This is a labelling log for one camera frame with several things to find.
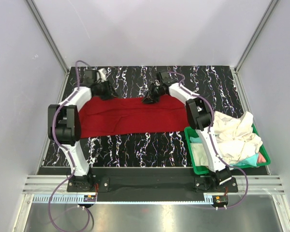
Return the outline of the red t shirt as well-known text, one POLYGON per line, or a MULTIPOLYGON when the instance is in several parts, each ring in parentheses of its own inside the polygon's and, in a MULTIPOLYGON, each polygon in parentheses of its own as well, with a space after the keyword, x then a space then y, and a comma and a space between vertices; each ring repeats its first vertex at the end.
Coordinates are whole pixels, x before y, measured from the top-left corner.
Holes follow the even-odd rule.
POLYGON ((81 138, 183 131, 189 126, 185 106, 169 95, 158 103, 144 104, 141 98, 94 97, 79 111, 81 138))

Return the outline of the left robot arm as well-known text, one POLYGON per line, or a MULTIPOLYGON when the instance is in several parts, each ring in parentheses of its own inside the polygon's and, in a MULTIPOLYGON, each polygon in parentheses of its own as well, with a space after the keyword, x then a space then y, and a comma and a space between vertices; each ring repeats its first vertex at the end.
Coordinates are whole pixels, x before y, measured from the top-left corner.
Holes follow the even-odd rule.
POLYGON ((86 161, 81 145, 81 122, 79 111, 93 97, 109 100, 117 96, 107 80, 107 70, 85 70, 83 81, 77 74, 77 86, 58 104, 48 106, 48 137, 64 153, 70 165, 68 191, 91 191, 97 187, 95 176, 86 161))

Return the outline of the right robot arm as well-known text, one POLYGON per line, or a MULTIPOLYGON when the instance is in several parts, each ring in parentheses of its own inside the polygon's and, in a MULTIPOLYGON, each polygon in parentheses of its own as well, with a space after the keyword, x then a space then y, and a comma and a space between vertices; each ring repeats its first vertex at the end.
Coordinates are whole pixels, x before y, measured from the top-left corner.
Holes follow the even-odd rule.
POLYGON ((156 80, 150 84, 142 102, 157 103, 163 95, 178 99, 185 105, 188 123, 202 141, 208 160, 209 183, 214 191, 222 191, 232 179, 230 166, 222 160, 214 132, 214 111, 207 99, 182 85, 185 76, 177 82, 172 79, 172 72, 158 72, 156 80))

